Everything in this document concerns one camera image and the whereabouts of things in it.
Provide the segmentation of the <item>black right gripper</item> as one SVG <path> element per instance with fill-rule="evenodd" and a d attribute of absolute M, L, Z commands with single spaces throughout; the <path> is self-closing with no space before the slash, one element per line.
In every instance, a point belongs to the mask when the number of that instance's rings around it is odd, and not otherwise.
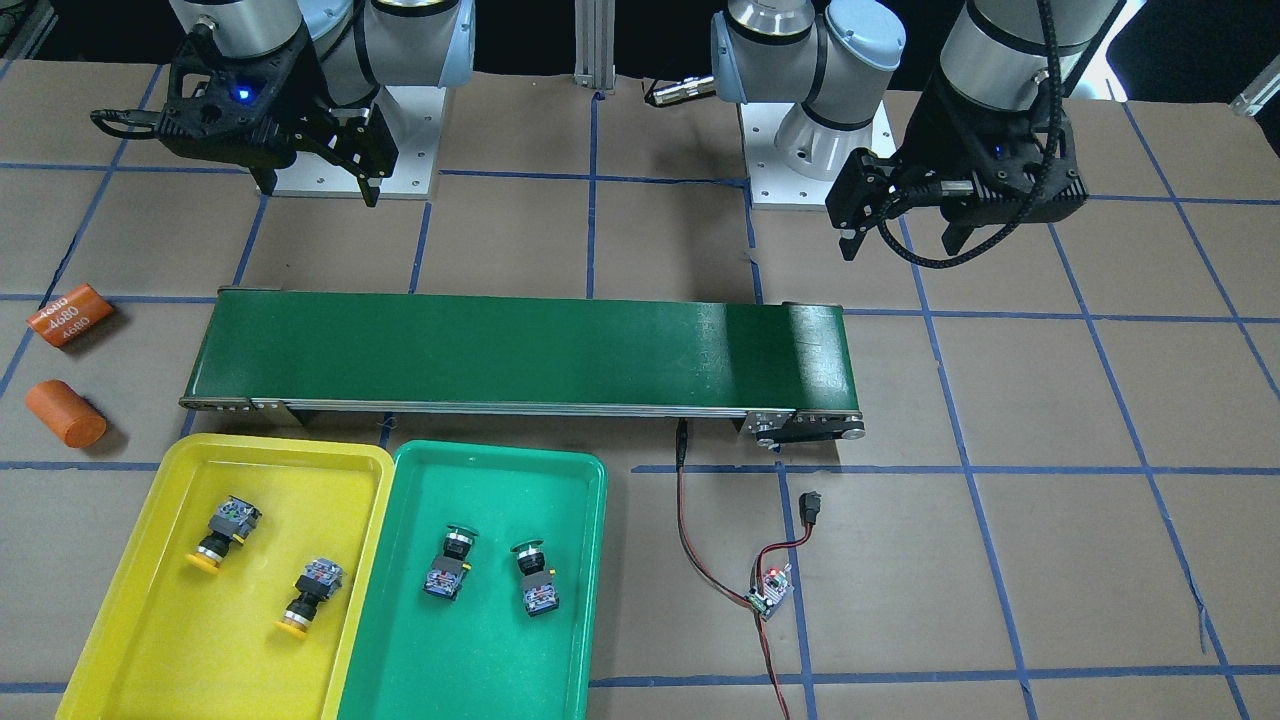
<path fill-rule="evenodd" d="M 276 50 L 247 59 L 218 49 L 207 26 L 192 28 L 173 59 L 155 136 L 175 155 L 250 168 L 265 197 L 275 193 L 278 169 L 307 149 L 355 177 L 369 208 L 399 155 L 380 108 L 326 108 L 306 26 Z"/>

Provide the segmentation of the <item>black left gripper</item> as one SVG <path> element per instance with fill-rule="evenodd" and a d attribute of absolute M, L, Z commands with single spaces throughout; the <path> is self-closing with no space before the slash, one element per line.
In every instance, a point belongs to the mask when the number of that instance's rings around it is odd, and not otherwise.
<path fill-rule="evenodd" d="M 1038 136 L 1050 128 L 1050 92 L 1044 79 L 1027 110 L 1004 111 L 972 101 L 943 76 L 932 76 L 897 152 L 881 158 L 872 150 L 852 150 L 826 196 L 844 260 L 856 258 L 873 227 L 906 258 L 906 249 L 884 227 L 890 210 L 941 208 L 948 256 L 957 256 L 977 228 L 1011 222 L 1041 174 Z"/>

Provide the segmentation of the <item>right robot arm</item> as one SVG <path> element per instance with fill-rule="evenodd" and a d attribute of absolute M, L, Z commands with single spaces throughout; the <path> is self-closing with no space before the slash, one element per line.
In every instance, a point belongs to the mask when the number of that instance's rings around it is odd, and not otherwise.
<path fill-rule="evenodd" d="M 471 1 L 174 1 L 186 32 L 157 141 L 246 169 L 265 196 L 425 200 Z"/>

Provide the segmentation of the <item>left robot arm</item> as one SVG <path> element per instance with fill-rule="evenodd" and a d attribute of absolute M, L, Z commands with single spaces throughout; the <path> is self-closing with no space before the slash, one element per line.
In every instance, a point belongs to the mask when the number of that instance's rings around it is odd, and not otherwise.
<path fill-rule="evenodd" d="M 1110 1 L 966 1 L 942 42 L 901 143 L 812 163 L 819 137 L 870 127 L 908 50 L 878 1 L 731 1 L 710 24 L 716 92 L 785 102 L 791 165 L 831 179 L 826 213 L 852 260 L 872 231 L 904 260 L 948 269 L 1018 227 L 1066 219 L 1089 195 L 1062 100 L 1065 78 L 1106 31 Z"/>

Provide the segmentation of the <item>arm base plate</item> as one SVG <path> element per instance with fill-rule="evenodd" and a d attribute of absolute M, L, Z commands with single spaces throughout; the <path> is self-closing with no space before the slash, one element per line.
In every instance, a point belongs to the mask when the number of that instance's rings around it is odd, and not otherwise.
<path fill-rule="evenodd" d="M 771 210 L 822 211 L 826 197 L 856 149 L 879 158 L 896 151 L 884 104 L 860 129 L 832 129 L 813 120 L 800 104 L 739 105 L 742 150 L 753 204 Z"/>
<path fill-rule="evenodd" d="M 376 97 L 398 147 L 396 169 L 380 183 L 381 200 L 428 201 L 434 195 L 442 133 L 453 88 L 387 86 Z M 276 173 L 275 197 L 355 199 L 356 179 L 311 152 Z"/>

